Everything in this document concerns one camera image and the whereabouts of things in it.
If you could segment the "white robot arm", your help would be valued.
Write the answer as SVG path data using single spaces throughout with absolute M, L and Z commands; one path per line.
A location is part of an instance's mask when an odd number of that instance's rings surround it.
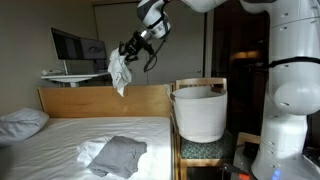
M 270 16 L 268 88 L 251 172 L 257 180 L 320 180 L 303 155 L 307 116 L 320 110 L 320 1 L 239 1 Z

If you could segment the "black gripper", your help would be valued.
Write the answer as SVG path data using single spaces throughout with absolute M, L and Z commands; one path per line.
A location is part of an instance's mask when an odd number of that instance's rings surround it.
M 119 55 L 124 56 L 126 62 L 133 62 L 139 60 L 138 53 L 141 49 L 146 50 L 150 55 L 154 53 L 154 50 L 149 43 L 151 39 L 151 32 L 148 30 L 135 31 L 133 37 L 126 43 L 120 41 L 119 43 Z

